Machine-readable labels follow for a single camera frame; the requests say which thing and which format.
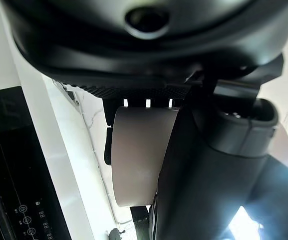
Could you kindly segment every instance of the paper roll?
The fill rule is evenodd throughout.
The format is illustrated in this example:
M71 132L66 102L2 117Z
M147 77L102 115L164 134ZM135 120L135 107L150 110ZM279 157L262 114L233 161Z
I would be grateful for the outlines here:
M120 107L112 139L113 188L120 207L151 205L177 109Z

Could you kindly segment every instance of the bright light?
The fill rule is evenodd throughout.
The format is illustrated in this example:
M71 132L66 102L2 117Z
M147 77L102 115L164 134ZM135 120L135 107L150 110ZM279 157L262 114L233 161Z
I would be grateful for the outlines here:
M236 240L260 240L258 223L252 221L243 207L239 209L229 228Z
M236 240L260 240L258 223L252 221L243 207L240 207L229 228Z

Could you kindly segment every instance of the black plastic arm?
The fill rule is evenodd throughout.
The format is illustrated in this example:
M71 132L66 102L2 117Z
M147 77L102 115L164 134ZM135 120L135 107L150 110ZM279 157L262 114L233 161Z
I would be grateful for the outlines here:
M220 112L209 100L200 104L183 107L176 119L150 215L151 239L219 239L240 206L271 235L288 217L269 217L278 211L268 207L274 196L288 188L288 181L280 190L282 179L269 179L278 165L267 154L278 123L275 108L258 100L252 116L244 119ZM283 213L288 212L285 198L276 205ZM284 229L272 239L288 236Z

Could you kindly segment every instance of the black appliance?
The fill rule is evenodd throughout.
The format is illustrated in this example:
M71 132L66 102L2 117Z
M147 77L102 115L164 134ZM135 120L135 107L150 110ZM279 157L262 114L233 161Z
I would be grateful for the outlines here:
M1 239L71 239L21 87L0 90Z

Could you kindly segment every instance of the small black object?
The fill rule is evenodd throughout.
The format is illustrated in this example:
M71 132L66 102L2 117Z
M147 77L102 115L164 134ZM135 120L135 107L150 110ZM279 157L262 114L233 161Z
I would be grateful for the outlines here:
M121 240L119 230L114 228L109 234L109 240Z
M104 160L107 165L112 165L112 138L113 128L108 127L106 131L106 144L104 152Z

